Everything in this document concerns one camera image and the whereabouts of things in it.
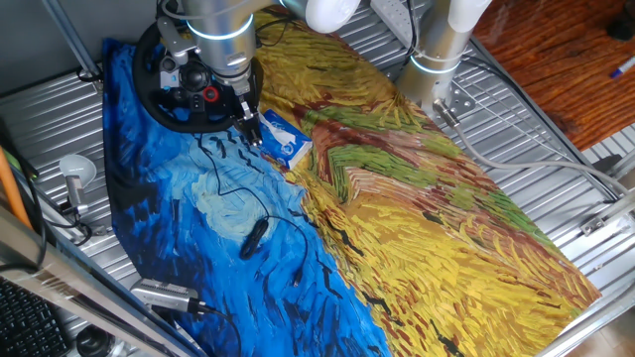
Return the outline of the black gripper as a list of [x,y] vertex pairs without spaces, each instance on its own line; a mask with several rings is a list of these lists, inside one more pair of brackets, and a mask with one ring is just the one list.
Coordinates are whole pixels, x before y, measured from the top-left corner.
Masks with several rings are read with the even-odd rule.
[[257,100],[253,92],[247,92],[236,97],[234,117],[236,129],[241,133],[245,133],[248,143],[254,146],[261,146],[263,139],[259,124]]

